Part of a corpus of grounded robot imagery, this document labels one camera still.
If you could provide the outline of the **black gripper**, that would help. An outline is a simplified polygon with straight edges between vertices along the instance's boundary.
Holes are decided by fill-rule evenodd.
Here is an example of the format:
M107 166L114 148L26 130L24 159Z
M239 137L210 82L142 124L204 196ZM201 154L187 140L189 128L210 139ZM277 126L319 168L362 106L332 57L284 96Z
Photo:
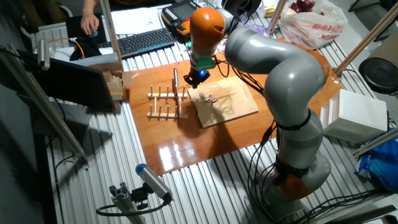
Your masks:
M207 70L195 70L191 68L188 75L184 75L184 80L192 86L193 89L197 89L200 83L203 83L210 77L210 73Z

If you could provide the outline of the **person's right hand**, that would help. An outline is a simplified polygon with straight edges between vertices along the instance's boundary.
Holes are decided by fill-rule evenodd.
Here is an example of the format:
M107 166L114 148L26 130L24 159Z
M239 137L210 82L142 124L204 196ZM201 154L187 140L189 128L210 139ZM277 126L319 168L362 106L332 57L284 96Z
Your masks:
M99 20L92 12L84 12L81 18L81 29L86 35L95 35Z

